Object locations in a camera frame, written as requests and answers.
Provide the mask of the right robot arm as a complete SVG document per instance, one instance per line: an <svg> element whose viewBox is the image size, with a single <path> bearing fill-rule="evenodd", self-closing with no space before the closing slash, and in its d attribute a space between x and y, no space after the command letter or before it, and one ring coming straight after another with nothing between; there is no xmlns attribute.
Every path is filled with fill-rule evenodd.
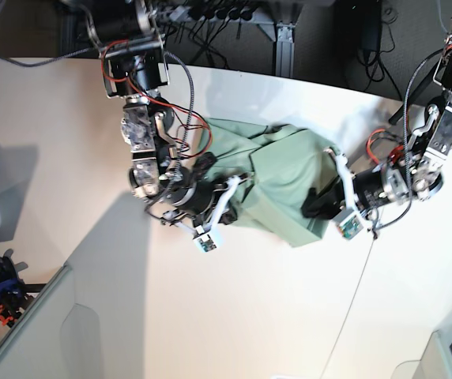
<svg viewBox="0 0 452 379"><path fill-rule="evenodd" d="M83 13L85 31L97 49L107 96L122 98L121 131L130 146L132 166L129 180L134 196L154 205L173 207L160 217L162 223L190 219L193 226L213 227L234 223L232 181L208 179L217 161L207 147L190 153L187 136L171 133L178 114L187 117L184 133L205 131L206 145L212 130L191 103L181 107L160 96L168 84L167 60L178 58L164 47L158 25L158 9L151 1L67 1L66 6Z"/></svg>

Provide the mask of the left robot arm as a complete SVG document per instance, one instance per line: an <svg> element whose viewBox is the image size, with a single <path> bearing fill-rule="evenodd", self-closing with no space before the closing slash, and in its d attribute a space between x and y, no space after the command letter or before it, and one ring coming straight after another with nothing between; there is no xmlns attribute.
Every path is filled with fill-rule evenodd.
<svg viewBox="0 0 452 379"><path fill-rule="evenodd" d="M369 171L351 174L345 159L337 157L342 172L321 191L310 189L301 212L307 218L331 220L352 208L362 215L391 203L426 200L443 184L441 174L452 149L452 23L439 60L416 87L408 88L402 106L389 122L404 123L405 136L389 157ZM442 93L425 108L425 123L410 128L409 107L430 83Z"/></svg>

